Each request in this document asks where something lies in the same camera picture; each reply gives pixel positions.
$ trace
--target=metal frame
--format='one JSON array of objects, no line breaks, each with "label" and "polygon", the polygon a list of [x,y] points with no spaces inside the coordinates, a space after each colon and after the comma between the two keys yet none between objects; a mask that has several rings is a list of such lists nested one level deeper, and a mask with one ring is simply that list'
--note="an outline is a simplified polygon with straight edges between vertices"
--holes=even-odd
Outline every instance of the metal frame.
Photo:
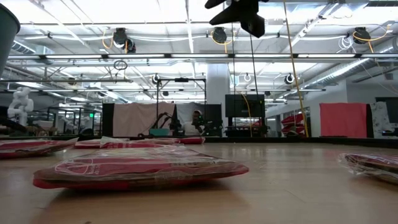
[{"label": "metal frame", "polygon": [[[185,80],[185,81],[194,81],[197,84],[197,81],[203,81],[205,83],[205,89],[203,89],[202,87],[201,90],[205,92],[205,114],[204,114],[204,118],[206,118],[206,104],[207,104],[207,94],[206,94],[206,90],[207,90],[207,85],[206,85],[206,78],[158,78],[157,79],[157,84],[156,84],[156,118],[159,116],[159,91],[163,90],[163,88],[169,83],[169,82],[178,82],[178,80]],[[159,84],[161,83],[161,81],[166,81],[166,83],[164,84],[164,86],[162,86],[161,89],[159,89]]]},{"label": "metal frame", "polygon": [[[93,114],[93,115],[94,115],[94,116],[93,116],[93,125],[92,125],[93,133],[94,133],[94,129],[95,129],[95,114],[96,114],[96,113],[99,113],[99,114],[100,114],[100,119],[99,119],[99,135],[100,135],[100,136],[102,135],[102,130],[101,130],[101,127],[102,127],[102,112],[95,111],[95,110],[87,110],[87,109],[84,109],[84,108],[79,108],[79,112],[77,112],[77,111],[70,111],[70,110],[67,110],[66,108],[49,107],[49,108],[47,108],[47,121],[50,120],[50,113],[51,113],[50,110],[64,111],[64,112],[65,112],[65,117],[66,117],[67,112],[73,112],[73,124],[75,124],[75,121],[76,121],[76,114],[78,113],[78,114],[79,114],[79,118],[78,118],[78,130],[80,129],[80,122],[81,122],[81,115],[82,115],[82,113],[90,113],[90,114]],[[58,119],[58,117],[56,116],[56,113],[54,113],[54,121],[53,121],[53,126],[54,126],[54,127],[55,127],[55,121],[56,121],[56,119]],[[63,124],[63,133],[65,133],[65,129],[66,129],[66,123]]]}]

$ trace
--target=black screen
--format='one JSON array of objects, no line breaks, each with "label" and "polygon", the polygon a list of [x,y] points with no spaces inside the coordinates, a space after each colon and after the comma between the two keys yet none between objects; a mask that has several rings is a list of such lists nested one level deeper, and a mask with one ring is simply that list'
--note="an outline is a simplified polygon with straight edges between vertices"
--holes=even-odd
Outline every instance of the black screen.
[{"label": "black screen", "polygon": [[390,123],[398,123],[398,97],[377,97],[377,102],[386,102]]},{"label": "black screen", "polygon": [[266,116],[264,95],[225,95],[225,116],[227,118],[263,118]]}]

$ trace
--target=plastic wrapper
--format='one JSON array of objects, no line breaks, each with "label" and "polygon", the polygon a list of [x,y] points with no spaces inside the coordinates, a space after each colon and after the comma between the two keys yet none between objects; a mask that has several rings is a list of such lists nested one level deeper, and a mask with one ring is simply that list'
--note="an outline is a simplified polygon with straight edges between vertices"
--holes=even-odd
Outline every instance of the plastic wrapper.
[{"label": "plastic wrapper", "polygon": [[14,141],[3,142],[0,149],[0,159],[41,156],[51,152],[73,147],[77,138],[68,141]]},{"label": "plastic wrapper", "polygon": [[370,175],[398,184],[398,156],[343,153],[339,163],[355,175]]},{"label": "plastic wrapper", "polygon": [[203,144],[205,138],[195,137],[195,138],[153,138],[153,139],[143,139],[136,140],[136,143],[152,143],[152,144]]},{"label": "plastic wrapper", "polygon": [[132,190],[170,187],[244,174],[237,162],[208,156],[186,147],[99,150],[65,160],[34,174],[43,189]]},{"label": "plastic wrapper", "polygon": [[121,149],[121,148],[137,148],[137,147],[165,147],[167,145],[152,144],[145,141],[126,141],[125,139],[116,139],[102,137],[100,148],[102,149]]}]

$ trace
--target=white pillar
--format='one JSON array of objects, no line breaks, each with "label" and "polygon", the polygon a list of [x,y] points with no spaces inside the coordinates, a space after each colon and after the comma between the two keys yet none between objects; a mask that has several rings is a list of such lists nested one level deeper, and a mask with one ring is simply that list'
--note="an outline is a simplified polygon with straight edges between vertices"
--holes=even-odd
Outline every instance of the white pillar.
[{"label": "white pillar", "polygon": [[221,114],[224,127],[228,125],[225,117],[225,95],[229,94],[229,68],[228,64],[208,64],[207,65],[207,103],[221,104]]}]

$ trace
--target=metal beam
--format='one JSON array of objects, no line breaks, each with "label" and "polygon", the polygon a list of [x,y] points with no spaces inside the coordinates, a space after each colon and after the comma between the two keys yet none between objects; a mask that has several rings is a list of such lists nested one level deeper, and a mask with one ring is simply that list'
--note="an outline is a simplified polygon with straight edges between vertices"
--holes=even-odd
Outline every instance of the metal beam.
[{"label": "metal beam", "polygon": [[30,1],[34,6],[42,10],[43,12],[47,13],[49,16],[51,16],[54,20],[56,20],[57,24],[60,27],[63,27],[72,37],[76,38],[76,40],[79,40],[81,44],[83,44],[85,47],[93,51],[94,53],[98,53],[99,51],[94,50],[93,48],[90,47],[89,43],[85,42],[81,38],[79,38],[74,32],[72,32],[69,28],[67,28],[59,19],[57,19],[54,15],[52,15],[50,12],[48,12],[45,8],[44,5],[41,2],[36,2],[35,0],[28,0]]}]

